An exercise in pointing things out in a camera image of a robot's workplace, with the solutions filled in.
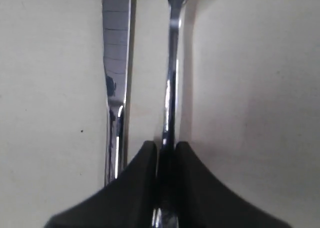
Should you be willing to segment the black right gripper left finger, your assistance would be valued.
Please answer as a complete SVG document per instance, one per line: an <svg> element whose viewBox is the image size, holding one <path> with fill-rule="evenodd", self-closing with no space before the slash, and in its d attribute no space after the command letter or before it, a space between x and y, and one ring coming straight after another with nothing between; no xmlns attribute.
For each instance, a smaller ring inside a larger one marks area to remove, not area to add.
<svg viewBox="0 0 320 228"><path fill-rule="evenodd" d="M102 190L52 216L46 227L150 227L158 150L146 141L125 170Z"/></svg>

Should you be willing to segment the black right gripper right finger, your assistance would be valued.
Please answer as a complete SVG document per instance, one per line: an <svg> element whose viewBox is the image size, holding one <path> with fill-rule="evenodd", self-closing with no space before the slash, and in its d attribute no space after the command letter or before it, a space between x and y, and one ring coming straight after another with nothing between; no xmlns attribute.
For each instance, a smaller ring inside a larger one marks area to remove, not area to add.
<svg viewBox="0 0 320 228"><path fill-rule="evenodd" d="M174 152L180 227L289 227L220 182L187 142Z"/></svg>

